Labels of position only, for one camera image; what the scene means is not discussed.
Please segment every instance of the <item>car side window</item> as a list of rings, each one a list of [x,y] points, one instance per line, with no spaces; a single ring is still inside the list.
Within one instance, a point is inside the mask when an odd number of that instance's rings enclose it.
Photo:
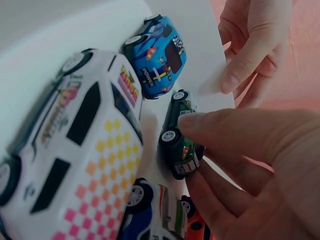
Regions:
[[[71,164],[69,162],[60,158],[56,158],[54,160],[51,171],[42,187],[39,197],[30,211],[30,214],[38,213],[50,206],[68,172],[68,169],[70,168],[70,165]]]
[[[143,143],[142,139],[142,132],[140,130],[140,125],[134,115],[134,113],[131,111],[129,105],[127,104],[125,98],[121,95],[119,90],[115,85],[111,83],[112,92],[113,92],[113,98],[114,98],[114,106],[116,109],[122,113],[122,115],[128,120],[136,134],[138,135],[140,142]]]
[[[165,47],[165,57],[168,65],[171,67],[172,72],[175,74],[182,66],[182,61],[178,49],[173,41]]]
[[[81,146],[94,121],[101,103],[100,88],[98,82],[86,93],[83,102],[77,112],[74,121],[66,135],[68,139]]]

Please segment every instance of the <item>racing stripe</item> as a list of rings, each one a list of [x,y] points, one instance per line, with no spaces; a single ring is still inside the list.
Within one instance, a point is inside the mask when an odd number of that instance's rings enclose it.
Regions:
[[[160,201],[159,201],[159,212],[160,212],[160,218],[163,218],[163,212],[162,212],[162,208],[163,208],[163,202],[164,202],[164,186],[160,185]]]
[[[176,201],[176,217],[175,217],[175,232],[181,235],[182,223],[183,223],[183,208],[180,201]]]

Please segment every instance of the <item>pull-back car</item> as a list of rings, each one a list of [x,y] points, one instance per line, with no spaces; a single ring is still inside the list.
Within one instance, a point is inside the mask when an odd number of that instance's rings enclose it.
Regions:
[[[138,178],[132,186],[118,240],[184,240],[187,214],[163,185]]]
[[[138,33],[123,44],[146,99],[169,92],[187,61],[184,44],[172,21],[160,14],[144,20]]]
[[[183,195],[180,202],[188,217],[187,239],[216,240],[210,228],[200,216],[191,198]]]
[[[115,239],[143,150],[141,85],[122,54],[62,67],[12,159],[0,165],[1,231],[19,240]]]
[[[166,165],[177,180],[192,175],[199,167],[205,148],[183,136],[178,128],[178,118],[197,111],[195,96],[189,90],[175,92],[166,113],[159,148]]]

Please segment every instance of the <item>car windshield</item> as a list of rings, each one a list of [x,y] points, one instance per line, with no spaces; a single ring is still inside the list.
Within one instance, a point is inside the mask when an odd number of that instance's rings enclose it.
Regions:
[[[122,115],[128,120],[134,131],[136,132],[137,136],[142,143],[142,132],[140,130],[140,124],[138,123],[134,113],[131,111],[129,105],[127,104],[124,97],[121,95],[119,90],[116,88],[115,85],[111,83],[112,92],[114,97],[114,106],[122,113]]]
[[[177,73],[182,66],[182,61],[177,47],[173,41],[170,41],[170,43],[166,46],[165,56],[167,64],[171,67],[171,71],[174,74]]]

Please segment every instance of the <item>toy car wheel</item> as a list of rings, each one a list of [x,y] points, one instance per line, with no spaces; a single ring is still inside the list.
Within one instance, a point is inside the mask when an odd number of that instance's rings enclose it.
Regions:
[[[154,191],[149,185],[145,183],[133,185],[127,203],[128,214],[137,214],[145,210],[153,197]]]
[[[21,164],[15,159],[0,164],[0,206],[4,206],[14,194],[19,182]]]
[[[145,39],[146,39],[145,36],[137,35],[137,36],[134,36],[134,37],[128,39],[127,41],[125,41],[124,46],[125,47],[136,46],[136,45],[143,43]]]
[[[196,207],[193,204],[192,201],[190,201],[189,199],[184,199],[180,201],[188,219],[192,218],[194,216],[194,214],[196,213]]]
[[[88,63],[90,61],[92,56],[93,56],[92,52],[79,52],[79,53],[73,55],[63,65],[63,67],[62,67],[63,75],[67,76],[67,75],[72,74],[75,71],[79,70],[86,63]]]
[[[174,101],[183,101],[188,97],[188,93],[186,91],[178,91],[173,94],[172,99]]]
[[[153,15],[153,16],[149,16],[149,17],[145,18],[144,21],[143,21],[143,23],[144,23],[144,24],[147,24],[147,23],[149,23],[149,22],[158,21],[158,20],[160,20],[160,19],[162,19],[161,14],[157,14],[157,15]]]
[[[161,142],[166,145],[172,145],[177,143],[181,138],[181,133],[177,130],[167,130],[161,134]]]

